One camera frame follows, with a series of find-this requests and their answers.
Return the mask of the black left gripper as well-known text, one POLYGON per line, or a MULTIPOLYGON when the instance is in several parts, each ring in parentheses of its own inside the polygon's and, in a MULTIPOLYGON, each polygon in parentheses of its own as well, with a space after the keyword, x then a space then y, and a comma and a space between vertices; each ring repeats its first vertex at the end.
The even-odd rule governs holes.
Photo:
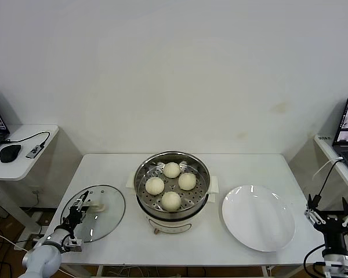
POLYGON ((89 191, 85 191, 81 196, 81 200, 76 200, 69 209, 69 215, 63 218, 62 228, 73 232, 75 227, 81 223, 82 213, 85 213, 84 201, 89 195, 89 191))

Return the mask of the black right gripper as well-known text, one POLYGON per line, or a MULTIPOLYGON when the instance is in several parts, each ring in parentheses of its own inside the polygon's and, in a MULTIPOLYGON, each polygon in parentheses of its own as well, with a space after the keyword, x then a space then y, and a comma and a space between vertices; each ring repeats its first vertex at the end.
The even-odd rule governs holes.
POLYGON ((345 235, 348 234, 348 202, 342 197, 342 210, 339 215, 319 213, 317 210, 320 195, 309 195, 304 215, 314 228, 324 237, 322 255, 348 255, 345 235))

